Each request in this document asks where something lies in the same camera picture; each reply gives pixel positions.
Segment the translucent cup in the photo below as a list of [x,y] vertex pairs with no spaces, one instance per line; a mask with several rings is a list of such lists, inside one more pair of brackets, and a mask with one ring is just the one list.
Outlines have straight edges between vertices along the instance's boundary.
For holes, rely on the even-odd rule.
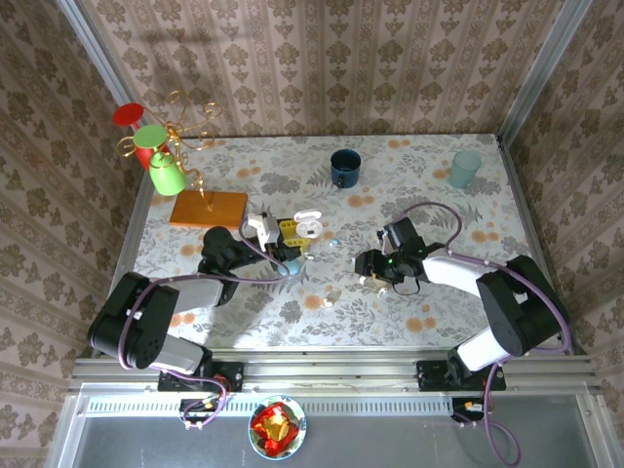
[[455,188],[466,188],[481,167],[481,156],[477,151],[459,151],[452,159],[448,183]]

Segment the orange wooden board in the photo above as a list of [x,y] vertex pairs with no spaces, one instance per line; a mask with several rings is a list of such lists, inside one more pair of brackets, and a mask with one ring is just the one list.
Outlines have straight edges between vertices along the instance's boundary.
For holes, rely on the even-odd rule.
[[177,195],[169,223],[182,227],[215,227],[238,229],[245,214],[247,193],[206,192],[213,205],[210,212],[206,200],[197,190],[183,190]]

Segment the wallpaper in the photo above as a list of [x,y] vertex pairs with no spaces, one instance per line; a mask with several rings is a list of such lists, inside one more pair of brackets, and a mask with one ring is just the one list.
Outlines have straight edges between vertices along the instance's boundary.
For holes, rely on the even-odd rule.
[[42,466],[142,168],[52,2],[0,1],[0,466]]
[[498,131],[563,0],[80,0],[136,99],[221,136]]
[[594,0],[511,147],[624,441],[624,2]]

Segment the floral tablecloth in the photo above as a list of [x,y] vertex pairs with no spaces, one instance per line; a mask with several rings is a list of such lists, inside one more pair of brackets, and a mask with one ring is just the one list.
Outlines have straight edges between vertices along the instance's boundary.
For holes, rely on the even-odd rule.
[[[338,190],[330,179],[330,157],[340,148],[362,156],[358,184]],[[453,155],[477,150],[482,167],[467,189],[446,177]],[[211,189],[245,191],[248,212],[276,217],[315,209],[325,229],[311,246],[314,259],[287,282],[242,285],[215,309],[174,316],[170,333],[211,347],[280,345],[387,345],[450,347],[487,325],[481,301],[445,286],[378,296],[379,285],[360,285],[352,258],[377,248],[375,231],[407,206],[426,199],[444,202],[462,215],[458,252],[508,259],[528,254],[527,239],[501,155],[491,135],[315,136],[236,138],[190,154],[189,167],[204,174]],[[169,225],[175,198],[154,194],[135,271],[151,278],[197,271],[205,230]],[[454,229],[440,209],[410,216],[427,244],[444,242]],[[337,239],[333,247],[330,240]],[[236,270],[239,276],[275,275],[263,261]],[[400,285],[409,293],[414,283]],[[335,304],[324,307],[323,299]]]

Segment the dark blue mug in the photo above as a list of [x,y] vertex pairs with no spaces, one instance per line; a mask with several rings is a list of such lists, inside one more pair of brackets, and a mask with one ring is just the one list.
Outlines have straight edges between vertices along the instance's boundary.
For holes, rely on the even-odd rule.
[[331,156],[331,181],[338,188],[358,183],[362,158],[352,149],[339,149]]

